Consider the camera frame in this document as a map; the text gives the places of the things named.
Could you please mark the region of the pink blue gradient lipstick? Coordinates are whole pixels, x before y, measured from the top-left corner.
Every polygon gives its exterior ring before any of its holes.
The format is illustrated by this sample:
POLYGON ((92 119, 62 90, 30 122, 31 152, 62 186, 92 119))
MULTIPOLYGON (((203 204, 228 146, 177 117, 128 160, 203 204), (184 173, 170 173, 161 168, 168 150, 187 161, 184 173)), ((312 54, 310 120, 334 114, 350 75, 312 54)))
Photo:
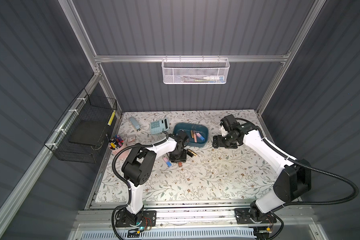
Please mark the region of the pink blue gradient lipstick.
POLYGON ((172 166, 172 163, 170 162, 170 160, 167 157, 163 157, 163 160, 165 161, 165 163, 167 164, 167 166, 170 168, 172 166))

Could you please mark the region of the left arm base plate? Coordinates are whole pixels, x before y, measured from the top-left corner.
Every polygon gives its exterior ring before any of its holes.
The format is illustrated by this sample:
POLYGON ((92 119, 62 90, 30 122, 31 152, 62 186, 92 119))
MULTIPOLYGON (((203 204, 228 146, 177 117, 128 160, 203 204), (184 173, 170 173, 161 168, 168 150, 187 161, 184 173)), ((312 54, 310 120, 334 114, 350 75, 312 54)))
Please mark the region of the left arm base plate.
POLYGON ((157 212, 141 210, 136 215, 126 209, 118 211, 115 216, 115 227, 154 227, 156 225, 157 212))

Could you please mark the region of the teal storage box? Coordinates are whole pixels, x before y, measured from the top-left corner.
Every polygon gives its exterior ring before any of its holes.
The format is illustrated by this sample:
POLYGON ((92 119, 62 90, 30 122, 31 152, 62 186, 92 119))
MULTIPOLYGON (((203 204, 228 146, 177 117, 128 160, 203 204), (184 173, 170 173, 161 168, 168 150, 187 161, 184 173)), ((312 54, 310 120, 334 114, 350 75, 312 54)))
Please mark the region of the teal storage box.
POLYGON ((188 143, 189 147, 202 148, 208 142, 209 130, 206 126, 198 125, 198 124, 191 124, 191 123, 177 123, 174 127, 173 134, 176 134, 180 130, 184 130, 188 134, 189 139, 190 139, 190 142, 188 143), (192 139, 192 137, 191 137, 190 130, 195 131, 195 133, 196 132, 201 133, 201 135, 205 138, 205 142, 201 142, 197 138, 197 143, 195 143, 194 139, 192 139))

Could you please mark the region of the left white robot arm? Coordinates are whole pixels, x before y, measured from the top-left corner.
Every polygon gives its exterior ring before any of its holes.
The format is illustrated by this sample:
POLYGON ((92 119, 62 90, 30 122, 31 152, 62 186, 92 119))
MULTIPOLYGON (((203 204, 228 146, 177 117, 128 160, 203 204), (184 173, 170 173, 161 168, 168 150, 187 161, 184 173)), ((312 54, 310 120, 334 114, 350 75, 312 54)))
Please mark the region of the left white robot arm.
POLYGON ((172 163, 187 160, 186 146, 190 142, 188 134, 180 131, 166 135, 166 138, 151 145, 133 145, 122 166, 130 194, 126 210, 132 215, 137 215, 144 207, 142 186, 149 179, 155 161, 162 156, 169 157, 172 163))

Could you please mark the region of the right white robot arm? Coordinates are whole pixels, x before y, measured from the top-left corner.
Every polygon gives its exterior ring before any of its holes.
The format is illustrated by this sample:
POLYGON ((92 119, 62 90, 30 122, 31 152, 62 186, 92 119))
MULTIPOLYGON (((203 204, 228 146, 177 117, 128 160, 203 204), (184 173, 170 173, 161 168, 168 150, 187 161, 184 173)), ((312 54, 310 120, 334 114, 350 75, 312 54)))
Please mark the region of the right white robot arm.
POLYGON ((213 137, 214 148, 236 149, 246 145, 259 154, 278 175, 272 189, 250 205, 249 216, 254 223, 292 203, 312 188, 311 170, 307 161, 297 161, 264 137, 261 129, 251 123, 221 124, 221 135, 213 137))

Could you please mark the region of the pink lip gloss tube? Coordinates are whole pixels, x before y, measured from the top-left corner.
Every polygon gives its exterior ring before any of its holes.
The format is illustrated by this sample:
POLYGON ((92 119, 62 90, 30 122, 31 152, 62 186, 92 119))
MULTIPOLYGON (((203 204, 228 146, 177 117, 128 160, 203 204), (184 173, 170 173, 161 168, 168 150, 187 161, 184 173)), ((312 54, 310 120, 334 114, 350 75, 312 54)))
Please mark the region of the pink lip gloss tube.
POLYGON ((196 136, 195 131, 192 131, 192 136, 193 136, 194 142, 197 143, 197 136, 196 136))

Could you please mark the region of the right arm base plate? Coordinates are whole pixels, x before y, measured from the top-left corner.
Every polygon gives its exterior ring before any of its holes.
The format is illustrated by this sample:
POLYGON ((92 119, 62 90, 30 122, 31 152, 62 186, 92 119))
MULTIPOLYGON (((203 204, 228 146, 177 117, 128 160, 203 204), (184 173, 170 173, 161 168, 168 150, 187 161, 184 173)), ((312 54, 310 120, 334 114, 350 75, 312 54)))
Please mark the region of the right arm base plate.
POLYGON ((264 214, 251 208, 234 209, 237 224, 275 224, 278 220, 270 213, 264 214))

